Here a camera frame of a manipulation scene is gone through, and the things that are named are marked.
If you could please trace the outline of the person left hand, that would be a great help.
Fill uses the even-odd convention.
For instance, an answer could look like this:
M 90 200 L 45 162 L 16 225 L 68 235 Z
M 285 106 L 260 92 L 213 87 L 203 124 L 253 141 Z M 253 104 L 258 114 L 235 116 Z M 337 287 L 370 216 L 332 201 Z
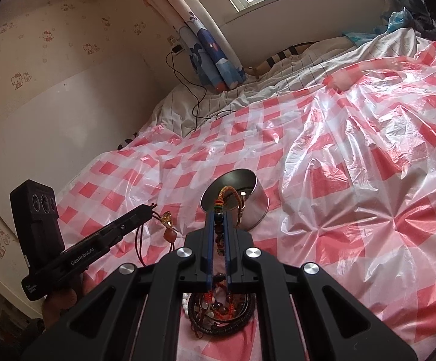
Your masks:
M 52 327 L 77 301 L 77 293 L 72 288 L 47 295 L 42 304 L 44 327 L 46 329 Z

